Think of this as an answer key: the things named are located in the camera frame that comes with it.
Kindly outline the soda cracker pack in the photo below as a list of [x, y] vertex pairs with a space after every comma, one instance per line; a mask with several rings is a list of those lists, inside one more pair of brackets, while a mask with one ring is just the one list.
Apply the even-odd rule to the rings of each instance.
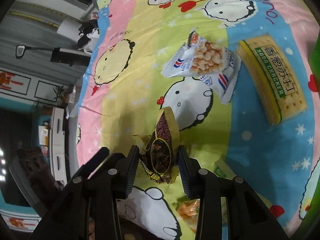
[[241, 40], [237, 52], [253, 80], [270, 125], [307, 109], [295, 72], [271, 35]]

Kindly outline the white peanut snack bag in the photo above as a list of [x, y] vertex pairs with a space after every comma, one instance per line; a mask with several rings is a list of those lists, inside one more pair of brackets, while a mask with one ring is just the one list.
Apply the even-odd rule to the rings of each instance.
[[210, 42], [193, 30], [188, 42], [164, 65], [162, 75], [167, 78], [195, 77], [226, 105], [233, 96], [240, 68], [241, 58], [236, 51]]

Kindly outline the white cabinet with drawers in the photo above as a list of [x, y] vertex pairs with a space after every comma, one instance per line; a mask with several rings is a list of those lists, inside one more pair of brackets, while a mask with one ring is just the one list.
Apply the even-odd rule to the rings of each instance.
[[63, 130], [64, 109], [54, 107], [50, 120], [49, 160], [50, 170], [56, 181], [67, 184], [67, 168], [65, 155], [65, 132]]

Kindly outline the green white cardboard box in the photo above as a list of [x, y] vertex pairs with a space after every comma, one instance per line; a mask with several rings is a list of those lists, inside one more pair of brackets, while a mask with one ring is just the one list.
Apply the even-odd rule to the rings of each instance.
[[[310, 81], [312, 85], [315, 85], [316, 98], [319, 99], [319, 38], [309, 57], [309, 64], [312, 70]], [[318, 158], [305, 188], [303, 204], [307, 204], [308, 189], [313, 189], [313, 195], [309, 206], [305, 206], [308, 210], [302, 222], [303, 230], [300, 239], [319, 239], [319, 147], [315, 153], [318, 154]]]

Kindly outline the potted green plant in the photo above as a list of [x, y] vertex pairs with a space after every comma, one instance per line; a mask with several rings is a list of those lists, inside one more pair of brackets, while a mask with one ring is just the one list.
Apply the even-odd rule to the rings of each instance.
[[57, 105], [61, 107], [65, 107], [69, 102], [69, 96], [72, 93], [72, 86], [54, 87], [53, 91], [55, 93], [55, 99], [57, 101]]

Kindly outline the black floor lamp stand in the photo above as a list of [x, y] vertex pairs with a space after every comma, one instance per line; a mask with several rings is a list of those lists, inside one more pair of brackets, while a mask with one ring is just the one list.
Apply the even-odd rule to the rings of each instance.
[[48, 51], [50, 53], [50, 61], [55, 63], [68, 64], [69, 66], [77, 65], [87, 67], [90, 63], [91, 56], [80, 50], [73, 50], [67, 48], [40, 48], [30, 47], [25, 45], [17, 45], [15, 56], [21, 59], [28, 50]]

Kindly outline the colourful cartoon striped bedsheet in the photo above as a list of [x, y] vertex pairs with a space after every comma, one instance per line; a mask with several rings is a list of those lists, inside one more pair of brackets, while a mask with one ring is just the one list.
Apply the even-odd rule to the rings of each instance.
[[[289, 237], [307, 226], [319, 179], [319, 95], [308, 63], [319, 25], [303, 0], [96, 0], [99, 38], [78, 101], [76, 153], [85, 164], [101, 147], [125, 153], [150, 135], [170, 107], [190, 155], [221, 175], [243, 176]], [[306, 110], [268, 123], [244, 64], [205, 84], [162, 70], [189, 33], [235, 52], [270, 35], [270, 58], [285, 87], [298, 79]]]

